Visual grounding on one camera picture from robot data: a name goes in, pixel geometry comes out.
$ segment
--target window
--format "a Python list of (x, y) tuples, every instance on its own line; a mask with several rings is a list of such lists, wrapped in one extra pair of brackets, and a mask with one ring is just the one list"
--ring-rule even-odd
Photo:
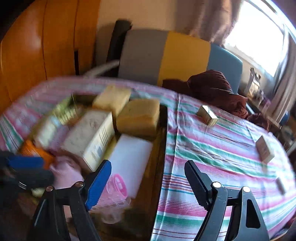
[(247, 56), (273, 77), (282, 56), (283, 29), (278, 16), (261, 0), (244, 1), (225, 48)]

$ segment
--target brown cloth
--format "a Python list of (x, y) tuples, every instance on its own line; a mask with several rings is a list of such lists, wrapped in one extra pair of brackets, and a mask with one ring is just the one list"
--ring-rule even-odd
[(249, 116), (246, 110), (248, 98), (233, 93), (225, 76), (218, 71), (208, 70), (191, 76), (187, 82), (181, 80), (163, 80), (163, 88), (185, 94), (210, 105), (219, 107), (230, 114), (268, 130), (268, 120), (262, 114)]

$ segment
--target silver screw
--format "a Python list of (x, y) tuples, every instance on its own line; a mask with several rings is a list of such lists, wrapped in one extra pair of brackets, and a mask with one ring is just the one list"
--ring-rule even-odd
[(47, 192), (51, 192), (53, 189), (54, 189), (54, 188), (53, 188), (52, 186), (48, 186), (48, 187), (46, 188), (46, 191), (47, 191)]
[(213, 186), (214, 186), (215, 188), (220, 188), (222, 185), (221, 185), (221, 183), (219, 183), (219, 182), (213, 182)]
[(249, 187), (247, 187), (247, 186), (244, 186), (242, 189), (244, 190), (244, 192), (250, 192), (251, 191), (251, 189)]
[(81, 188), (83, 186), (83, 182), (79, 181), (75, 183), (75, 186)]

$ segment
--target bed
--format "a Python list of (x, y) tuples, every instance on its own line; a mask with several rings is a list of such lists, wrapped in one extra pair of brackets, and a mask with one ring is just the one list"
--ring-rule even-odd
[[(206, 211), (198, 205), (184, 175), (184, 164), (198, 168), (226, 187), (249, 186), (272, 237), (294, 215), (295, 174), (278, 140), (263, 128), (212, 107), (219, 117), (207, 127), (197, 117), (201, 101), (157, 86), (101, 77), (63, 77), (46, 81), (16, 100), (0, 117), (0, 149), (17, 152), (31, 127), (59, 101), (72, 93), (99, 94), (106, 85), (128, 86), (131, 98), (158, 98), (168, 108), (168, 129), (162, 188), (151, 240), (193, 240)], [(255, 142), (265, 134), (275, 150), (266, 166)], [(282, 195), (275, 179), (284, 173), (288, 192)], [(231, 208), (227, 207), (219, 234), (226, 235)]]

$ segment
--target orange object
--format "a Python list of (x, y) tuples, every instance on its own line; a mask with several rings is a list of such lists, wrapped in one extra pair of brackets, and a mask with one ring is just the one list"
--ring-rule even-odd
[(24, 156), (42, 157), (44, 160), (44, 165), (43, 165), (44, 169), (49, 169), (50, 164), (52, 164), (55, 161), (55, 157), (53, 155), (50, 155), (46, 151), (35, 147), (34, 144), (30, 140), (25, 141), (25, 143), (23, 144), (19, 153)]

